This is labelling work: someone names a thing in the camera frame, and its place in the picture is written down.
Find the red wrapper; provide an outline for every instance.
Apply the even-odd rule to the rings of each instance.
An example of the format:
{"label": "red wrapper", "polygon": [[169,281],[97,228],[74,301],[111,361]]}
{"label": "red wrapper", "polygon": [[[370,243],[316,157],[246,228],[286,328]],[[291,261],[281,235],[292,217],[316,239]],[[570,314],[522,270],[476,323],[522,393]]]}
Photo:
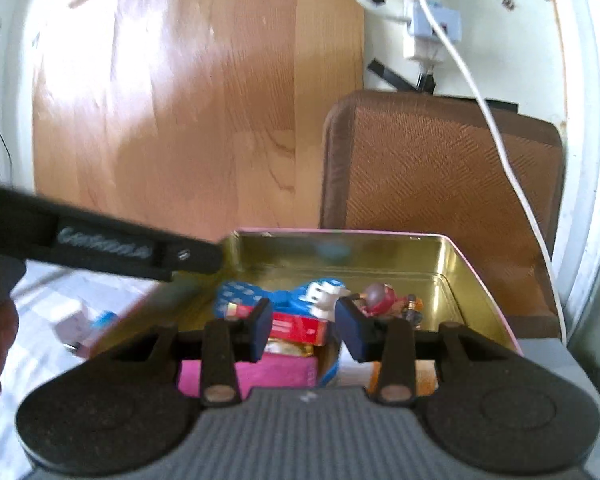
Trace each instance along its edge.
{"label": "red wrapper", "polygon": [[[245,318],[253,310],[252,306],[229,305],[227,317],[235,316]],[[328,321],[316,319],[315,317],[292,316],[291,314],[273,313],[273,324],[269,337],[294,341],[297,343],[309,343],[322,346],[326,343]]]}

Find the pink cloth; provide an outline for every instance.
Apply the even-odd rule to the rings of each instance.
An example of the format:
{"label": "pink cloth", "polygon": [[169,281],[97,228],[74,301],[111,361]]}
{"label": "pink cloth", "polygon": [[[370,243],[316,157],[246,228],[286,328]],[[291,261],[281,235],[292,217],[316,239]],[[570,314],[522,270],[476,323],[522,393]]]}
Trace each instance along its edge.
{"label": "pink cloth", "polygon": [[[236,363],[242,398],[254,387],[313,388],[318,359],[265,353],[257,363]],[[200,361],[183,361],[178,389],[189,397],[200,396]]]}

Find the gray ribbed surface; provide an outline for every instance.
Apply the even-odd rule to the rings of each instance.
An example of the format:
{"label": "gray ribbed surface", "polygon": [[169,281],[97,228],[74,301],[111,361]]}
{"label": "gray ribbed surface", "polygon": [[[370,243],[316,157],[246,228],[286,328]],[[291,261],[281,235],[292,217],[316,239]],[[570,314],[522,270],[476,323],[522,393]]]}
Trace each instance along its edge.
{"label": "gray ribbed surface", "polygon": [[[29,480],[66,477],[35,472]],[[169,456],[110,480],[413,479],[501,477],[438,449],[408,410],[382,408],[361,388],[254,390],[240,406],[206,412]],[[582,473],[543,477],[582,480]]]}

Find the wood plank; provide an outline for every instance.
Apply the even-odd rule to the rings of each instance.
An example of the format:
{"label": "wood plank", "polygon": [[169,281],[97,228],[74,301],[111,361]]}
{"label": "wood plank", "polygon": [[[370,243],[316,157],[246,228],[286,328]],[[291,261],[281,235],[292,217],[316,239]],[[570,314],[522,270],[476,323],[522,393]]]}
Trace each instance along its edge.
{"label": "wood plank", "polygon": [[316,227],[353,0],[80,0],[40,35],[37,192],[186,235]]}

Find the white cable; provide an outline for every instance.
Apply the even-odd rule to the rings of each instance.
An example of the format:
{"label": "white cable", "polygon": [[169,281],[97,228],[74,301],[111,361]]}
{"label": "white cable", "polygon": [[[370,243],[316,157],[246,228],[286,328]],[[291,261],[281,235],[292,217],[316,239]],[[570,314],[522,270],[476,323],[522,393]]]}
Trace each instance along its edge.
{"label": "white cable", "polygon": [[469,68],[467,67],[466,63],[464,62],[464,59],[462,59],[462,57],[460,56],[460,54],[458,53],[456,48],[452,45],[451,41],[445,34],[445,31],[442,29],[442,27],[440,27],[440,25],[438,24],[436,19],[433,17],[433,13],[431,12],[431,9],[429,8],[429,4],[427,3],[427,0],[418,0],[418,2],[420,3],[422,10],[423,10],[425,16],[427,17],[427,21],[429,22],[429,25],[431,25],[433,30],[435,30],[435,32],[438,36],[438,39],[446,47],[450,56],[453,58],[453,60],[456,62],[456,65],[460,69],[460,72],[462,72],[464,79],[466,79],[467,84],[470,86],[472,92],[474,93],[476,101],[478,101],[478,106],[480,107],[480,110],[482,111],[482,114],[484,115],[484,119],[487,121],[487,125],[491,132],[491,137],[493,137],[493,142],[496,145],[496,149],[498,151],[498,156],[500,157],[500,163],[502,164],[502,169],[504,170],[504,173],[507,175],[507,178],[509,179],[509,183],[511,184],[513,191],[516,192],[516,195],[518,196],[518,200],[520,200],[520,205],[522,206],[522,209],[525,210],[526,218],[529,222],[529,225],[531,225],[531,230],[534,232],[534,235],[536,236],[536,240],[538,241],[538,245],[540,246],[540,250],[542,252],[542,257],[544,258],[544,264],[546,266],[547,272],[549,273],[549,280],[551,282],[551,290],[552,290],[552,293],[554,294],[555,309],[556,309],[556,312],[558,313],[558,321],[560,322],[560,335],[562,337],[563,344],[566,345],[567,344],[567,332],[566,332],[566,327],[564,324],[564,314],[562,312],[562,304],[560,303],[560,296],[558,295],[558,289],[555,285],[554,272],[553,272],[552,264],[551,264],[551,256],[549,256],[549,251],[547,250],[546,244],[544,243],[544,238],[542,237],[542,233],[540,231],[540,227],[538,226],[538,222],[536,221],[534,212],[531,209],[531,206],[529,205],[528,200],[526,199],[525,192],[520,187],[520,183],[516,179],[516,175],[513,173],[513,170],[511,169],[509,159],[507,158],[507,150],[505,149],[504,143],[502,142],[502,136],[500,135],[498,125],[496,124],[496,121],[493,119],[493,114],[491,113],[491,109],[489,108],[489,106],[485,102],[484,98],[480,94],[480,90],[478,90],[478,87],[474,81],[474,78],[473,78]]}
{"label": "white cable", "polygon": [[368,10],[368,12],[371,12],[371,13],[375,14],[376,16],[383,18],[384,20],[390,20],[391,22],[398,22],[398,23],[407,23],[407,24],[411,23],[411,20],[409,18],[407,18],[406,16],[394,14],[390,10],[387,10],[386,5],[378,5],[373,0],[356,0],[356,1],[360,4],[360,6],[363,7],[363,9]]}

